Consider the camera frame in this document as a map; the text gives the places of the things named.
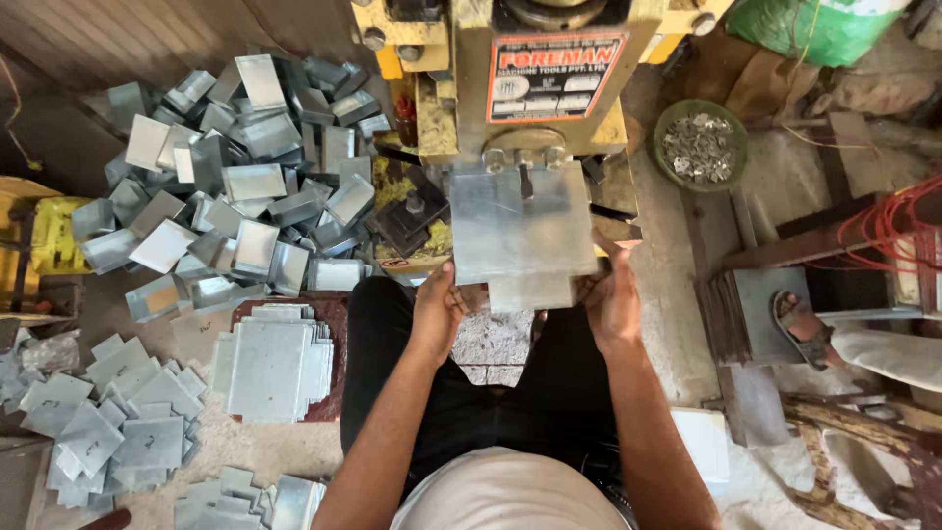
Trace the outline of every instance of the concrete floor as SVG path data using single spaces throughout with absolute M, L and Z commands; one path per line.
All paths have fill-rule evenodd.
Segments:
M 640 68 L 624 92 L 625 110 L 647 130 L 651 130 L 650 125 L 658 116 L 656 99 L 660 83 L 653 70 Z M 814 149 L 788 133 L 776 132 L 756 137 L 753 146 L 754 153 L 761 156 L 752 158 L 744 188 L 765 199 L 776 223 L 829 204 Z M 110 156 L 113 155 L 100 158 L 108 160 Z M 693 257 L 680 191 L 659 173 L 644 148 L 632 156 L 630 168 L 645 238 L 631 258 L 642 296 L 644 342 L 670 403 L 699 406 L 704 400 L 719 398 L 720 390 L 693 292 Z M 97 172 L 94 179 L 104 180 L 100 169 Z M 82 182 L 72 189 L 84 189 L 87 185 L 88 182 Z M 182 356 L 177 348 L 170 325 L 170 320 L 177 316 L 175 312 L 146 325 L 130 321 L 124 293 L 155 277 L 149 272 L 123 271 L 87 277 L 85 310 L 80 318 L 84 364 L 90 362 L 91 345 L 118 332 L 125 340 L 140 337 L 151 355 L 161 360 L 176 358 L 182 366 L 192 367 L 208 380 L 208 356 L 204 352 Z M 475 340 L 479 331 L 476 319 L 487 320 L 486 326 L 493 325 L 496 334 L 489 333 L 486 340 Z M 514 373 L 518 375 L 521 359 L 526 355 L 530 319 L 528 314 L 498 316 L 499 322 L 490 315 L 470 319 L 463 327 L 465 333 L 459 337 L 456 358 L 468 365 L 467 370 L 475 372 L 473 376 L 481 382 L 490 382 L 492 376 L 503 381 Z M 856 390 L 852 381 L 859 375 L 836 371 L 818 374 L 805 367 L 786 367 L 778 371 L 777 377 L 784 389 L 824 393 Z M 198 433 L 203 448 L 191 465 L 178 471 L 154 493 L 118 499 L 118 504 L 130 508 L 134 515 L 131 528 L 172 528 L 173 501 L 183 496 L 188 484 L 218 476 L 221 466 L 251 470 L 255 473 L 255 485 L 266 487 L 276 482 L 281 473 L 309 478 L 329 475 L 342 461 L 335 423 L 241 425 L 219 411 L 217 395 L 204 394 L 203 401 L 205 410 L 199 416 L 203 427 Z M 730 441 L 728 448 L 732 478 L 726 492 L 716 497 L 726 528 L 829 527 L 805 516 L 782 489 L 783 484 L 810 488 L 813 468 L 799 439 L 753 451 Z M 872 510 L 845 469 L 839 465 L 838 468 L 838 498 Z

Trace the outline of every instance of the worker's right hand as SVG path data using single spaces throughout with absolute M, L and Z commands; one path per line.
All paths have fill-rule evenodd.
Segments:
M 641 345 L 642 303 L 635 273 L 628 265 L 630 252 L 593 230 L 595 244 L 609 255 L 612 272 L 588 276 L 581 282 L 583 303 L 595 345 L 606 360 Z
M 442 366 L 458 335 L 458 324 L 467 312 L 455 287 L 455 264 L 446 262 L 418 288 L 413 329 L 406 354 Z

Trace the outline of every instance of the worker's left hand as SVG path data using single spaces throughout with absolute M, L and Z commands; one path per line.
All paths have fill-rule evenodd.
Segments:
M 435 368 L 442 366 L 465 313 L 467 306 L 455 286 L 455 264 L 446 262 L 418 288 L 406 352 L 428 356 Z

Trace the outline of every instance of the metal scrap pieces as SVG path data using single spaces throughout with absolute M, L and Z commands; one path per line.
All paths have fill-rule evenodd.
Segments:
M 732 135 L 733 126 L 726 120 L 697 112 L 671 124 L 661 143 L 674 173 L 706 184 L 732 175 L 736 163 Z

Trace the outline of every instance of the green bag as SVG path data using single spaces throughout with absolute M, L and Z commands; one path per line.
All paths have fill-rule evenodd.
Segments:
M 808 44 L 819 1 L 818 20 Z M 745 0 L 727 14 L 726 32 L 792 58 L 800 57 L 808 44 L 805 62 L 850 66 L 867 53 L 907 4 L 909 0 Z

